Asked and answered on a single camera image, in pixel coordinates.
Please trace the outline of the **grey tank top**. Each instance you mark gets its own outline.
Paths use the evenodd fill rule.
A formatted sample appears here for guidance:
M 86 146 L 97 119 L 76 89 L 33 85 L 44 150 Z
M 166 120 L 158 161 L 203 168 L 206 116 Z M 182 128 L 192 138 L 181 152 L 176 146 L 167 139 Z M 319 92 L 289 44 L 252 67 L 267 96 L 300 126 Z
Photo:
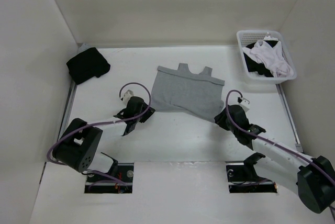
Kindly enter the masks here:
M 213 77 L 212 71 L 206 66 L 195 74 L 186 63 L 180 63 L 176 70 L 159 66 L 151 91 L 151 106 L 159 112 L 185 111 L 214 122 L 214 117 L 225 107 L 222 100 L 225 81 Z

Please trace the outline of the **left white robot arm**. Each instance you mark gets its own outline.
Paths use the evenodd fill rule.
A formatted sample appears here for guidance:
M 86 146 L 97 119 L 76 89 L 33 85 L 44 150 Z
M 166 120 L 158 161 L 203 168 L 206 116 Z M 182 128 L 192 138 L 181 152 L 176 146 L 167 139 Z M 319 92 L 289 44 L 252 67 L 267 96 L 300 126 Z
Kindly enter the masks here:
M 98 174 L 105 181 L 117 177 L 117 160 L 102 151 L 102 145 L 130 134 L 137 123 L 146 122 L 155 112 L 137 96 L 128 99 L 126 107 L 108 120 L 111 124 L 93 123 L 80 118 L 71 121 L 51 155 L 79 173 Z

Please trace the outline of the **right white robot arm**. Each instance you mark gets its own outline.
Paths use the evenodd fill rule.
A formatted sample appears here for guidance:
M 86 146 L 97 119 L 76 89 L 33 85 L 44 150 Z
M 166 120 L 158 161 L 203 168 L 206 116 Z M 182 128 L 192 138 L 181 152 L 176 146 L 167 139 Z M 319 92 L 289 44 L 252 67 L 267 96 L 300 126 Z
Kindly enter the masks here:
M 214 121 L 254 152 L 243 162 L 242 171 L 247 179 L 272 180 L 296 194 L 317 214 L 334 203 L 334 168 L 327 158 L 314 158 L 268 139 L 266 130 L 249 123 L 239 105 L 227 106 Z

